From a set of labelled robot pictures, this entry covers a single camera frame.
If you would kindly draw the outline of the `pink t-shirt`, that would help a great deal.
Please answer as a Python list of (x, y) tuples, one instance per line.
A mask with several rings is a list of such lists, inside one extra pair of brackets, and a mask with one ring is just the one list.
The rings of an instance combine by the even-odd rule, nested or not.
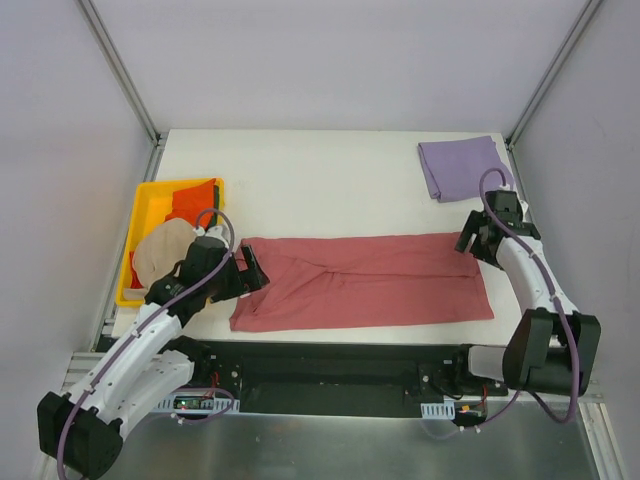
[(493, 318), (478, 262), (455, 233), (248, 238), (269, 279), (241, 298), (234, 331), (413, 326)]

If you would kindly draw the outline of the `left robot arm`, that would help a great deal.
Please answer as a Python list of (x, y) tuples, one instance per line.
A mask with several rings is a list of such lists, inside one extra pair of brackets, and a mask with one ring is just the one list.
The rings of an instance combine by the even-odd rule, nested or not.
[(115, 463), (127, 436), (174, 391), (204, 387), (213, 353), (184, 333), (209, 303), (256, 292), (269, 283), (249, 246), (233, 251), (231, 226), (199, 228), (184, 259), (148, 289), (138, 314), (102, 359), (66, 392), (37, 406), (41, 451), (64, 479), (73, 470), (98, 479)]

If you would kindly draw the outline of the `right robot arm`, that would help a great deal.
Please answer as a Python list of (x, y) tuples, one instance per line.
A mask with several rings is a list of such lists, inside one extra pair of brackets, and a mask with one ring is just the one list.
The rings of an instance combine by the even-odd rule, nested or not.
[(452, 387), (469, 395), (491, 379), (529, 393), (584, 395), (601, 336), (598, 319), (564, 294), (517, 194), (488, 191), (483, 204), (469, 214), (455, 250), (505, 272), (522, 317), (505, 347), (464, 346), (466, 359), (450, 369)]

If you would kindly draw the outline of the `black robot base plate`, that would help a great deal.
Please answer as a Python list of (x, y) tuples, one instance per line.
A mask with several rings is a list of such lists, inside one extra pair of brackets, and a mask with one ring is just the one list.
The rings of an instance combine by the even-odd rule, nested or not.
[(504, 397), (500, 380), (466, 373), (454, 345), (205, 341), (188, 386), (229, 391), (243, 413), (418, 418), (421, 407)]

